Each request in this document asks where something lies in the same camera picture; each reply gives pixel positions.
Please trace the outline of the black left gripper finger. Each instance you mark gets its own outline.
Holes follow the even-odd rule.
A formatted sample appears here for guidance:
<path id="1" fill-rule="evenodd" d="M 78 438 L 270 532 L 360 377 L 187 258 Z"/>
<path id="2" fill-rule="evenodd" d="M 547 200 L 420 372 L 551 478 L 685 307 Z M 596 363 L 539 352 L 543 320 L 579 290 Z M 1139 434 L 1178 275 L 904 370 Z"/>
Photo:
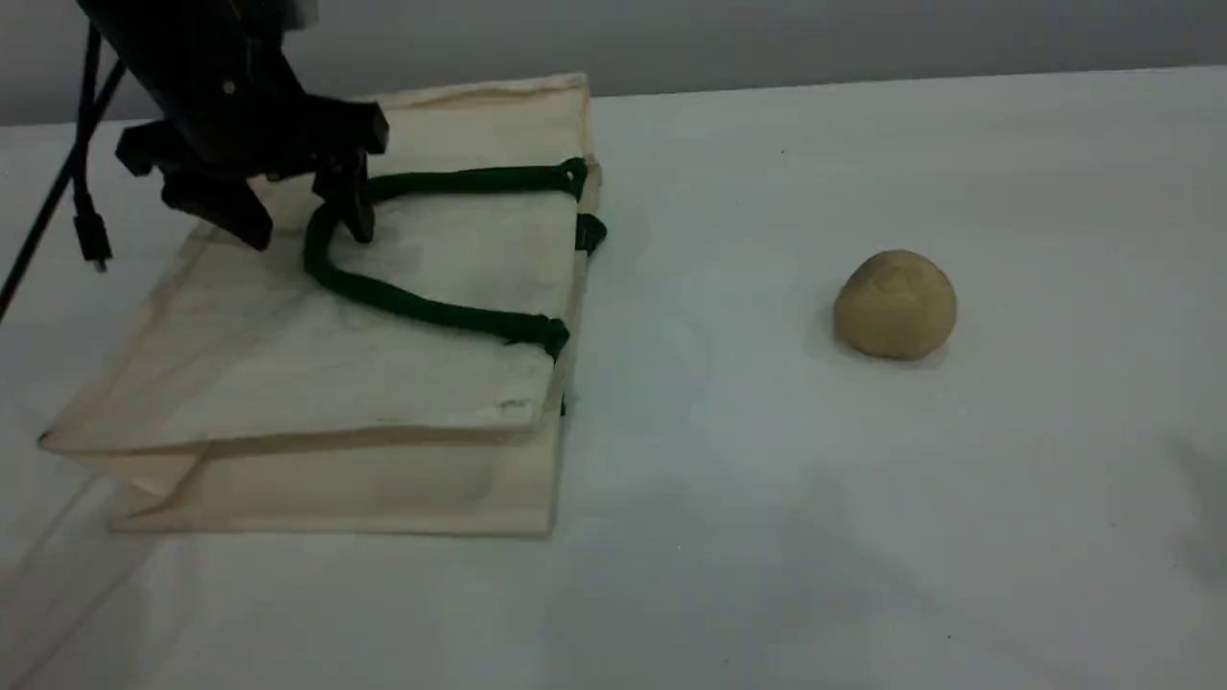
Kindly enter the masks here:
<path id="1" fill-rule="evenodd" d="M 314 174 L 313 192 L 337 212 L 352 239 L 374 239 L 374 204 L 367 189 L 368 153 L 342 151 L 323 160 Z"/>
<path id="2" fill-rule="evenodd" d="M 258 252 L 270 244 L 271 215 L 245 180 L 164 176 L 161 196 L 175 211 L 213 223 Z"/>

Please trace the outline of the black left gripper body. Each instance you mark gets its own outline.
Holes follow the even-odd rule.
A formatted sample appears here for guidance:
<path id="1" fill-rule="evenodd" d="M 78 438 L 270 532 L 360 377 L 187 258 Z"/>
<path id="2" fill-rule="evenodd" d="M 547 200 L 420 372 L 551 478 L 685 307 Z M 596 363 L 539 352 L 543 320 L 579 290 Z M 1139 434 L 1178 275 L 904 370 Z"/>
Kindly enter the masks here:
<path id="1" fill-rule="evenodd" d="M 128 70 L 163 113 L 120 135 L 117 157 L 136 176 L 296 176 L 387 150 L 382 107 L 307 92 L 279 39 L 157 39 L 131 55 Z"/>

